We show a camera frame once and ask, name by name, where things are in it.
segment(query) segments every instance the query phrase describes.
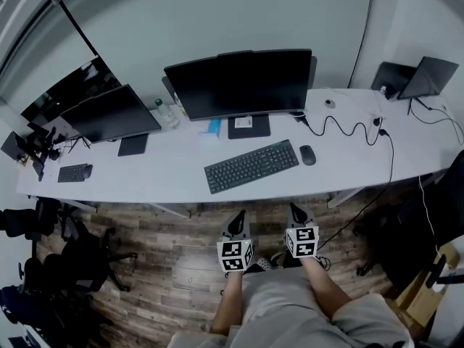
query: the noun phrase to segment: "black keyboard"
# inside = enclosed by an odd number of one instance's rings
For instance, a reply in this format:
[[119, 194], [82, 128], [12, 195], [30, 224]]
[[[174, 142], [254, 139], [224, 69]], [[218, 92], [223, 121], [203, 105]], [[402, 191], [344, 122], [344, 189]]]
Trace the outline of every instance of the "black keyboard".
[[214, 165], [204, 172], [212, 194], [256, 181], [299, 165], [288, 139]]
[[58, 183], [84, 182], [87, 164], [64, 166], [59, 169]]

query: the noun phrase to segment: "paper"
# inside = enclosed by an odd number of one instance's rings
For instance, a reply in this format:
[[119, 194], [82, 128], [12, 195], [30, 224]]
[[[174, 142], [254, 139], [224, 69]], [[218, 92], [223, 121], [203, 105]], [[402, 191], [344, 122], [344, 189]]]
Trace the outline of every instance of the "paper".
[[253, 128], [253, 117], [252, 116], [236, 117], [235, 128], [236, 129]]

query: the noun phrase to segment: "water bottle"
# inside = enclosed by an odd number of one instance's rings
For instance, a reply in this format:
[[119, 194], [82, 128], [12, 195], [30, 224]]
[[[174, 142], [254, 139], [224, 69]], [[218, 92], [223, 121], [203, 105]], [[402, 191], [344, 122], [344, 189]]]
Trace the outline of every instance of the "water bottle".
[[155, 104], [157, 105], [157, 110], [159, 114], [165, 119], [165, 122], [169, 125], [171, 129], [176, 129], [181, 123], [179, 119], [174, 115], [174, 112], [171, 108], [162, 102], [161, 99], [157, 99]]

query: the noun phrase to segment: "cardboard box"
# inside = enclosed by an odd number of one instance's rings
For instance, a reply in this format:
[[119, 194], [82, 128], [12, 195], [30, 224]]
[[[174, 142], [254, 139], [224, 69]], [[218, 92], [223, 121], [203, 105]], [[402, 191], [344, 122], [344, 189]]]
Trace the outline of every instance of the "cardboard box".
[[[441, 254], [446, 255], [447, 263], [451, 268], [457, 267], [460, 257], [451, 244], [442, 246], [439, 251]], [[438, 261], [439, 256], [437, 255], [435, 263], [438, 263]], [[412, 319], [423, 328], [427, 326], [447, 290], [447, 286], [440, 292], [427, 289], [426, 280], [429, 276], [430, 273], [425, 270], [420, 272], [414, 281], [395, 300], [391, 301], [393, 311], [398, 310], [401, 315], [400, 320]]]

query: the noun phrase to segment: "desk leg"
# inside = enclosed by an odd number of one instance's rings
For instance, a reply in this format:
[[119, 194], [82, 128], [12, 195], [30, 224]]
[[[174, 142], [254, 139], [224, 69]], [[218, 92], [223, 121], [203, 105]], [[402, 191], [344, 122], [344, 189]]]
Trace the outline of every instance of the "desk leg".
[[65, 204], [78, 207], [79, 209], [85, 210], [87, 212], [96, 212], [96, 207], [83, 204], [82, 202], [79, 202], [79, 201], [66, 200], [66, 199], [57, 199], [57, 200], [64, 202]]
[[329, 209], [333, 209], [334, 207], [339, 206], [341, 203], [345, 202], [350, 197], [353, 197], [355, 194], [357, 194], [359, 191], [361, 191], [363, 189], [364, 189], [364, 187], [359, 187], [359, 188], [355, 188], [355, 189], [347, 189], [345, 191], [341, 191], [331, 201], [329, 201], [327, 203], [327, 207]]
[[425, 179], [424, 181], [421, 182], [422, 187], [427, 187], [430, 183], [435, 182], [438, 183], [440, 179], [442, 179], [442, 176], [446, 173], [447, 169], [443, 169], [440, 171], [437, 171], [433, 173], [429, 178]]
[[178, 217], [185, 219], [190, 219], [191, 217], [191, 213], [180, 204], [155, 204], [153, 202], [149, 202], [149, 205], [157, 207], [158, 209], [161, 209], [165, 212], [177, 215]]

